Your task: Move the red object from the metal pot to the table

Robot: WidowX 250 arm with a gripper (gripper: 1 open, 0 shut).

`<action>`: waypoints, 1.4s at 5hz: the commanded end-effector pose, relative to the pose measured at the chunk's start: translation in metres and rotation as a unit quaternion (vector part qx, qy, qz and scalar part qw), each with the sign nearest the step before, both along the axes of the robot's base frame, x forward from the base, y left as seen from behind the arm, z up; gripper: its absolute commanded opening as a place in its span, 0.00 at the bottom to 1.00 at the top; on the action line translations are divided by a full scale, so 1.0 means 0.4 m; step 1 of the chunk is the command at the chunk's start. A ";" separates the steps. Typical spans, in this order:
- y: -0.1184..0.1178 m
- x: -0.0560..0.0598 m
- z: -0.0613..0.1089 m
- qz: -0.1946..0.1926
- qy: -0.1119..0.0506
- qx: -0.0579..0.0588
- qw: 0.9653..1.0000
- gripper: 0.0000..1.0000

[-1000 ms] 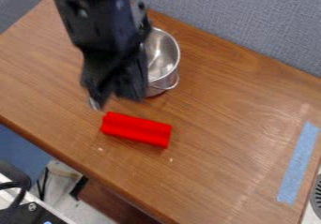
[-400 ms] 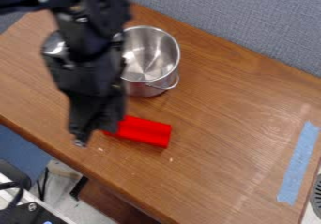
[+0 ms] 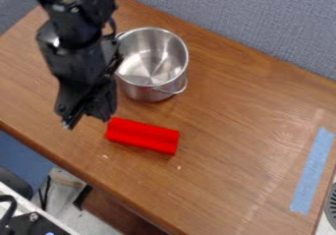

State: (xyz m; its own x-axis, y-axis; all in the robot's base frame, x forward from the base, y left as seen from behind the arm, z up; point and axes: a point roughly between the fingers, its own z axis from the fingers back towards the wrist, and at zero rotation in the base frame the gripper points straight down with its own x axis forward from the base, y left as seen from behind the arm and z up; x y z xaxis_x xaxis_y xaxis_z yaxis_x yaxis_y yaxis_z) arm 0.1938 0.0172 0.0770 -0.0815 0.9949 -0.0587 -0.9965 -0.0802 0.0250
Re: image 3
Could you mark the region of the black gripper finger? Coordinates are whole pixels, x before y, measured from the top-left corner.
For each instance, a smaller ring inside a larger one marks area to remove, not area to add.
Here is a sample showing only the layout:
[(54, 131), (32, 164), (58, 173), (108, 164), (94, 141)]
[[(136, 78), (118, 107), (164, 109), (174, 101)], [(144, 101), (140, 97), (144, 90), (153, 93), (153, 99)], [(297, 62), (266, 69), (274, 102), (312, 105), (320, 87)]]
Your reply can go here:
[(72, 130), (85, 112), (92, 86), (66, 79), (58, 79), (58, 90), (53, 111), (61, 118), (61, 126)]
[(117, 110), (117, 83), (114, 79), (104, 80), (92, 90), (85, 105), (85, 114), (100, 119), (110, 120)]

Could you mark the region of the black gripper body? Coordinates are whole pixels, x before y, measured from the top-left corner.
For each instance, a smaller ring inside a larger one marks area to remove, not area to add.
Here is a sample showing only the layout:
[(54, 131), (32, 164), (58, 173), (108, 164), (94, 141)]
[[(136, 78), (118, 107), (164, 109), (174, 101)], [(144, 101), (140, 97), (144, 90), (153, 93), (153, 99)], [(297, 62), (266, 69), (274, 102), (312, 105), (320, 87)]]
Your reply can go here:
[(50, 22), (40, 27), (36, 40), (48, 69), (61, 82), (92, 87), (116, 71), (124, 60), (120, 42), (110, 36), (100, 35), (88, 44), (65, 48)]

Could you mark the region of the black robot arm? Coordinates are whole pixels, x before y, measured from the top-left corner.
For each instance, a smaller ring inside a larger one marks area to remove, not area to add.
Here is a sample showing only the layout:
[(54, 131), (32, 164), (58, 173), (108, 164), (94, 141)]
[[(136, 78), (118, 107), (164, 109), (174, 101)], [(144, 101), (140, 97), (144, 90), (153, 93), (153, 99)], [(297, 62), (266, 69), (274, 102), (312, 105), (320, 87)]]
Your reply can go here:
[(82, 116), (106, 122), (117, 110), (114, 72), (124, 61), (114, 28), (116, 0), (37, 0), (48, 20), (36, 41), (58, 83), (53, 110), (62, 127), (73, 129)]

